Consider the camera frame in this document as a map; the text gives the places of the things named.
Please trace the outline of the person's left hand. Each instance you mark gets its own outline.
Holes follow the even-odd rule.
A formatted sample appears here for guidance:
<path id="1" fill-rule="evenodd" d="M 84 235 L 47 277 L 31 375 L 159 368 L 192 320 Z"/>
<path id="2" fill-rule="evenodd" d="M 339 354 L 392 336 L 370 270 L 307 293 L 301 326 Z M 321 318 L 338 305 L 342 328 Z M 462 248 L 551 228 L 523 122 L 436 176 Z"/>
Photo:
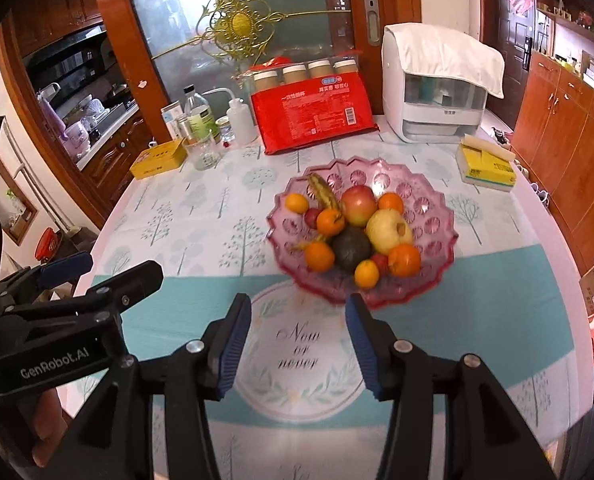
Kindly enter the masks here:
<path id="1" fill-rule="evenodd" d="M 37 466 L 45 467 L 62 437 L 66 434 L 72 418 L 63 409 L 58 390 L 44 391 L 37 403 L 32 426 L 38 441 L 32 450 L 32 457 Z"/>

